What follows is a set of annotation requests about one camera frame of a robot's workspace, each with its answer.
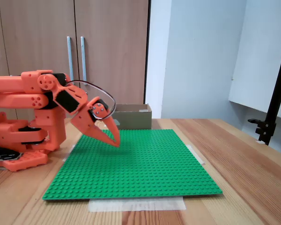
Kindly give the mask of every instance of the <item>cardboard box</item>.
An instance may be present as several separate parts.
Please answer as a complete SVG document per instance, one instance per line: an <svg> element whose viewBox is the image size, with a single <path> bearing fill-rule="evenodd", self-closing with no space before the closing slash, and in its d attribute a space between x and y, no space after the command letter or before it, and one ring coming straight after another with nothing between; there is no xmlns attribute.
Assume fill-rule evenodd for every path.
<svg viewBox="0 0 281 225"><path fill-rule="evenodd" d="M152 110L148 104L117 104L112 115L119 129L151 129Z"/></svg>

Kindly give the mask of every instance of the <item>white tape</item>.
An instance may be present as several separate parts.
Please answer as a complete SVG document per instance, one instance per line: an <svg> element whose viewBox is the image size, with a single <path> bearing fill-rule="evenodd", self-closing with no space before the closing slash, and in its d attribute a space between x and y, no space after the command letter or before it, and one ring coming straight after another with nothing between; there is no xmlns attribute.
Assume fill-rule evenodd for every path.
<svg viewBox="0 0 281 225"><path fill-rule="evenodd" d="M71 152L73 151L74 147L76 144L73 144L73 146L71 147L70 151L67 153L67 156L64 157L64 159L62 160L63 162L65 162L67 160L67 158L69 157L69 155L71 154Z"/></svg>
<svg viewBox="0 0 281 225"><path fill-rule="evenodd" d="M90 200L90 212L186 210L183 197Z"/></svg>
<svg viewBox="0 0 281 225"><path fill-rule="evenodd" d="M258 144L265 144L263 141L256 141Z"/></svg>
<svg viewBox="0 0 281 225"><path fill-rule="evenodd" d="M193 156L195 156L195 158L197 159L197 161L201 164L204 165L205 162L200 158L200 156L198 156L198 154L195 152L194 149L192 149L191 145L187 145L187 148L189 149L189 151L193 154Z"/></svg>

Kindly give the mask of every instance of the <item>white wall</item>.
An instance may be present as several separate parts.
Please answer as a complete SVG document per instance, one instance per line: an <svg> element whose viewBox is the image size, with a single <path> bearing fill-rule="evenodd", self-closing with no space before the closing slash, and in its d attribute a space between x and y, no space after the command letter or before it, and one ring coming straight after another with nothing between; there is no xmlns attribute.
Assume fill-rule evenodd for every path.
<svg viewBox="0 0 281 225"><path fill-rule="evenodd" d="M163 118L220 118L241 128L228 101L245 0L172 0Z"/></svg>
<svg viewBox="0 0 281 225"><path fill-rule="evenodd" d="M244 119L244 126L242 128L242 131L246 132L247 134L258 140L259 135L255 133L257 125L249 123L248 119L264 120L265 118L266 118L266 113L248 108L247 114ZM281 152L281 118L277 118L276 123L277 126L275 129L275 133L271 138L269 146Z"/></svg>
<svg viewBox="0 0 281 225"><path fill-rule="evenodd" d="M247 0L229 100L267 112L280 64L281 0Z"/></svg>
<svg viewBox="0 0 281 225"><path fill-rule="evenodd" d="M161 117L171 2L151 1L146 103L151 106L152 118Z"/></svg>

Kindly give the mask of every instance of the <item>black clamp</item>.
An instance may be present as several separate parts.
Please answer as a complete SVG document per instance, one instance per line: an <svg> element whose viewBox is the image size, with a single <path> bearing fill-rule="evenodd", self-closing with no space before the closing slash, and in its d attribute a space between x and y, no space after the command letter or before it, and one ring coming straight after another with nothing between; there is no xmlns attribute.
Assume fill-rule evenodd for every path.
<svg viewBox="0 0 281 225"><path fill-rule="evenodd" d="M257 124L255 133L259 134L259 141L265 142L266 145L270 143L271 137L274 135L276 123L269 123L257 119L249 119L248 122Z"/></svg>

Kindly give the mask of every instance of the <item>orange robotic arm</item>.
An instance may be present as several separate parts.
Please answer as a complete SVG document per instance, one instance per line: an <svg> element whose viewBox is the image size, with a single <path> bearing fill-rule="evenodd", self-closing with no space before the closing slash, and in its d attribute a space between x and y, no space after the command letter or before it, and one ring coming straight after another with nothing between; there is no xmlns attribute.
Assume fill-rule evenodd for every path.
<svg viewBox="0 0 281 225"><path fill-rule="evenodd" d="M68 82L66 74L55 74L52 70L23 72L21 76L0 76L0 107L31 108L35 113L35 119L28 123L26 120L7 120L1 112L0 147L24 152L24 156L42 154L43 157L38 163L12 167L11 164L15 165L15 161L21 157L13 163L0 162L0 166L16 171L45 163L45 156L59 148L66 138L65 112L75 115L71 123L83 134L119 146L119 131L111 117L112 111L99 97L88 101L83 89ZM114 140L95 125L96 120L106 124Z"/></svg>

